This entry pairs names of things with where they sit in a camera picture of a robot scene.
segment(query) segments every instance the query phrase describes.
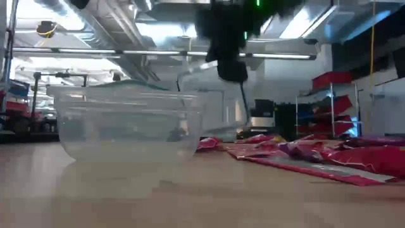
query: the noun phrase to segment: white wall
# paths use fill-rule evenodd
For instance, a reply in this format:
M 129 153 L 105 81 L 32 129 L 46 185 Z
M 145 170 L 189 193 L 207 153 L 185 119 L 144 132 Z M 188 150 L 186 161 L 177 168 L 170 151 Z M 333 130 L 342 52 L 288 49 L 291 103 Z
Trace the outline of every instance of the white wall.
M 332 71 L 332 48 L 324 44 L 313 61 L 264 60 L 257 70 L 254 97 L 276 103 L 295 103 L 300 90 L 310 90 L 311 79 Z
M 395 66 L 356 81 L 359 89 L 363 135 L 405 133 L 405 79 L 398 79 Z M 380 94 L 371 100 L 370 94 Z

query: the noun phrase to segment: ceiling light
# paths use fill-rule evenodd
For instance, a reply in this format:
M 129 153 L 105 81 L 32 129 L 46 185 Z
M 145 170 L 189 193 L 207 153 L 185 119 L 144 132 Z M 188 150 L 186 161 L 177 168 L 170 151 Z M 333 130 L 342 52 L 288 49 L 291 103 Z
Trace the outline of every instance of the ceiling light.
M 270 25 L 270 22 L 273 20 L 273 17 L 271 16 L 264 24 L 263 26 L 260 28 L 260 33 L 264 34 L 268 28 L 268 26 Z
M 330 16 L 335 10 L 337 9 L 337 6 L 332 6 L 331 8 L 328 9 L 328 11 L 326 13 L 324 13 L 321 17 L 319 17 L 319 19 L 317 19 L 317 21 L 315 21 L 314 24 L 312 24 L 310 26 L 310 28 L 307 29 L 307 31 L 305 31 L 305 33 L 302 35 L 302 37 L 307 37 L 310 33 L 312 33 L 316 28 L 318 28 L 318 26 L 325 21 L 328 16 Z
M 136 23 L 136 26 L 142 35 L 146 35 L 156 42 L 161 42 L 167 37 L 180 37 L 184 35 L 181 26 L 175 24 Z
M 196 32 L 196 26 L 195 25 L 190 25 L 187 30 L 185 31 L 184 35 L 195 38 L 197 37 L 197 32 Z
M 306 8 L 303 8 L 298 14 L 291 20 L 287 28 L 281 34 L 281 39 L 296 39 L 305 33 L 305 31 L 311 26 L 309 19 L 309 12 Z

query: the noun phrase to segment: metal frame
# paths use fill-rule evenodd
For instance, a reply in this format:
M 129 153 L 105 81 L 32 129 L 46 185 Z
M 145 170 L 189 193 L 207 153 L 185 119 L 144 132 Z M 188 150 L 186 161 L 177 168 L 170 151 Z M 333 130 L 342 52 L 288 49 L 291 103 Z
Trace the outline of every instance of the metal frame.
M 145 50 L 120 50 L 120 49 L 77 49 L 58 47 L 14 47 L 15 53 L 29 56 L 32 53 L 44 54 L 100 54 L 103 56 L 134 55 L 160 55 L 160 56 L 206 56 L 206 51 L 145 51 Z M 316 55 L 288 54 L 288 53 L 240 53 L 243 58 L 262 58 L 273 60 L 315 60 Z
M 83 82 L 83 87 L 87 86 L 87 78 L 88 75 L 84 74 L 84 73 L 64 73 L 66 75 L 66 77 L 83 77 L 84 78 L 84 82 Z M 58 77 L 58 73 L 41 73 L 41 72 L 34 72 L 34 79 L 35 79 L 35 83 L 34 83 L 34 95 L 32 97 L 32 109 L 31 109 L 31 120 L 30 120 L 30 131 L 33 132 L 34 131 L 34 123 L 35 123 L 35 109 L 36 109 L 36 105 L 37 105 L 37 93 L 38 93 L 38 82 L 41 79 L 42 76 L 55 76 Z
M 334 98 L 335 98 L 335 94 L 334 94 L 334 92 L 335 92 L 335 87 L 337 86 L 338 84 L 333 84 L 333 83 L 330 83 L 330 85 L 329 85 L 329 87 L 328 87 L 328 89 L 324 89 L 324 90 L 319 90 L 319 91 L 315 91 L 315 92 L 311 92 L 311 93 L 309 93 L 309 94 L 307 94 L 307 95 L 303 95 L 303 96 L 297 96 L 296 97 L 296 136 L 298 137 L 298 135 L 299 135 L 299 132 L 298 132 L 298 127 L 299 127 L 299 124 L 298 124 L 298 120 L 299 120 L 299 118 L 298 118 L 298 106 L 299 106 L 299 98 L 302 98 L 302 97 L 308 97 L 308 96 L 311 96 L 311 95 L 315 95 L 316 93 L 318 93 L 318 92 L 322 92 L 322 91 L 329 91 L 329 93 L 331 94 L 330 95 L 330 106 L 331 106 L 331 123 L 332 123 L 332 137 L 336 137 L 336 135 L 335 135 L 335 124 L 336 123 L 346 123 L 346 124 L 349 124 L 349 123 L 351 123 L 351 124 L 355 124 L 356 125 L 356 127 L 357 127 L 357 131 L 358 131 L 358 136 L 361 136 L 361 128 L 360 128 L 360 124 L 362 123 L 361 121 L 360 121 L 360 112 L 359 112 L 359 91 L 358 91 L 358 87 L 357 87 L 357 84 L 349 84 L 349 85 L 347 85 L 347 84 L 344 84 L 344 85 L 341 85 L 341 86 L 354 86 L 354 99 L 355 99 L 355 107 L 356 107 L 356 116 L 357 116 L 357 121 L 340 121 L 340 120 L 338 120 L 338 121 L 335 121 L 335 101 L 334 101 Z
M 8 89 L 10 85 L 10 70 L 11 70 L 11 60 L 13 59 L 13 45 L 14 45 L 14 34 L 15 34 L 15 26 L 16 26 L 16 16 L 17 16 L 17 6 L 18 0 L 13 0 L 13 4 L 11 6 L 11 14 L 10 14 L 10 21 L 8 24 L 8 39 L 7 39 L 7 46 L 6 46 L 6 53 L 4 57 L 4 72 L 3 72 L 3 79 L 4 79 L 4 98 L 1 106 L 1 113 L 6 113 L 7 109 L 7 97 L 8 97 Z

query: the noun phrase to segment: cable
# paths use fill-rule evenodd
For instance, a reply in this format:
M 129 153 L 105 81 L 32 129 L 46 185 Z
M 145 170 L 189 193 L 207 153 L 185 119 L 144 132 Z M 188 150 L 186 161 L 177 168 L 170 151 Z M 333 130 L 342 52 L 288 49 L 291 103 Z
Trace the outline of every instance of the cable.
M 243 100 L 243 105 L 244 105 L 245 113 L 246 113 L 245 126 L 247 126 L 250 121 L 250 113 L 249 113 L 249 107 L 247 106 L 245 90 L 243 89 L 243 82 L 240 83 L 240 92 L 242 93 L 242 100 Z
M 373 26 L 371 27 L 371 50 L 370 50 L 370 84 L 369 84 L 369 90 L 372 93 L 373 87 L 374 87 L 374 42 L 375 42 L 375 15 L 376 15 L 376 1 L 373 0 Z M 374 94 L 371 94 L 371 103 L 368 105 L 368 110 L 366 114 L 366 121 L 364 122 L 364 128 L 368 131 L 368 133 L 371 132 L 371 106 L 374 103 Z

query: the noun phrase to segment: pipe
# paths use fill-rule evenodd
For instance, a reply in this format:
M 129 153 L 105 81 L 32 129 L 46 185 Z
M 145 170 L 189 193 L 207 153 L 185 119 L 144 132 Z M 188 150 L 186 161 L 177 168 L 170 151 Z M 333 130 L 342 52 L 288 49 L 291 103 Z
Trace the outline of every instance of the pipe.
M 206 51 L 143 51 L 143 50 L 114 50 L 114 49 L 74 49 L 56 47 L 14 47 L 16 53 L 53 53 L 53 54 L 113 54 L 113 55 L 161 55 L 161 56 L 206 56 Z M 277 54 L 277 53 L 240 53 L 240 57 L 262 58 L 276 60 L 315 60 L 316 55 Z
M 1 113 L 6 113 L 7 110 L 7 93 L 9 89 L 10 83 L 10 71 L 11 71 L 11 60 L 13 59 L 13 45 L 14 45 L 14 33 L 15 33 L 15 25 L 16 25 L 16 16 L 17 16 L 17 6 L 18 0 L 14 0 L 13 4 L 11 5 L 11 14 L 10 14 L 10 21 L 8 24 L 8 40 L 6 46 L 6 56 L 4 61 L 4 72 L 3 77 L 1 80 L 4 80 L 4 97 L 3 102 L 1 105 Z
M 122 7 L 116 1 L 104 0 L 104 2 L 111 12 L 110 15 L 118 22 L 124 33 L 126 33 L 130 38 L 132 43 L 135 46 L 139 46 L 141 49 L 147 49 L 147 45 L 144 43 L 143 36 L 140 34 L 135 23 L 132 22 L 122 10 Z M 146 67 L 147 60 L 142 58 L 140 62 L 142 71 L 148 76 L 148 78 L 151 78 L 155 81 L 160 81 L 159 77 L 156 76 L 156 74 L 152 72 L 148 67 Z
M 121 25 L 120 27 L 124 30 L 124 32 L 128 36 L 135 37 L 135 41 L 133 41 L 134 44 L 137 46 L 141 46 L 142 48 L 146 49 L 146 45 L 143 42 L 143 37 L 140 34 L 138 28 L 135 26 L 134 22 L 131 22 L 131 20 L 128 18 L 128 16 L 125 14 L 125 12 L 122 10 L 121 6 L 118 5 L 117 1 L 111 1 L 111 0 L 104 0 L 106 5 L 108 6 L 111 16 L 118 21 L 119 23 L 122 23 L 122 21 L 127 25 L 125 26 L 124 24 Z
M 60 16 L 66 16 L 68 10 L 74 11 L 85 23 L 85 31 L 92 33 L 78 35 L 87 45 L 94 49 L 114 49 L 119 46 L 115 40 L 108 34 L 104 27 L 94 18 L 94 16 L 87 10 L 77 10 L 71 4 L 66 3 L 65 0 L 34 0 L 41 6 L 53 10 Z M 121 66 L 122 70 L 131 78 L 139 80 L 148 80 L 147 75 L 141 75 L 142 67 L 139 64 L 134 65 L 134 61 L 126 56 L 114 60 L 115 63 Z
M 88 34 L 93 34 L 91 31 L 85 31 L 85 30 L 60 30 L 56 29 L 55 32 L 61 33 L 61 34 L 70 34 L 70 35 L 88 35 Z M 37 29 L 35 28 L 18 28 L 15 30 L 15 33 L 17 34 L 30 34 L 30 33 L 37 33 Z

